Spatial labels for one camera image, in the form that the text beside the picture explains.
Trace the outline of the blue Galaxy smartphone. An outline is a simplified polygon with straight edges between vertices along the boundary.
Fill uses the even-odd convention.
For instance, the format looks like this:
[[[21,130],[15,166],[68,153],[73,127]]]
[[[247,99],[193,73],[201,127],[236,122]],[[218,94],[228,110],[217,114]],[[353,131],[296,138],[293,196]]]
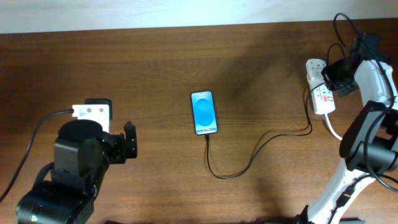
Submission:
[[[195,134],[207,135],[218,132],[215,104],[210,90],[194,92],[190,95]]]

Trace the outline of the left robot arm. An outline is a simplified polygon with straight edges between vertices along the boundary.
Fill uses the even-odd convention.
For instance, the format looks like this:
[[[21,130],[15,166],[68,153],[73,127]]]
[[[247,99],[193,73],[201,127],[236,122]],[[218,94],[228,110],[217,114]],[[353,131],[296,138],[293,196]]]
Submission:
[[[87,119],[65,123],[54,144],[54,161],[40,170],[17,204],[18,223],[86,223],[109,166],[136,157],[131,122],[120,134],[109,134]]]

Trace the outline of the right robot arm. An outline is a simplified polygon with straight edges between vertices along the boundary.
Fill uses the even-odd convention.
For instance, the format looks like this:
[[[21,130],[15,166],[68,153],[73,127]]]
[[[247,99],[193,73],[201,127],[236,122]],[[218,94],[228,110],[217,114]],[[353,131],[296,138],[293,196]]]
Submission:
[[[364,188],[397,169],[397,90],[392,67],[376,54],[379,40],[364,33],[343,59],[331,65],[319,59],[306,63],[317,114],[332,110],[333,91],[342,93],[351,86],[359,89],[363,108],[340,139],[341,160],[335,174],[294,223],[341,223]]]

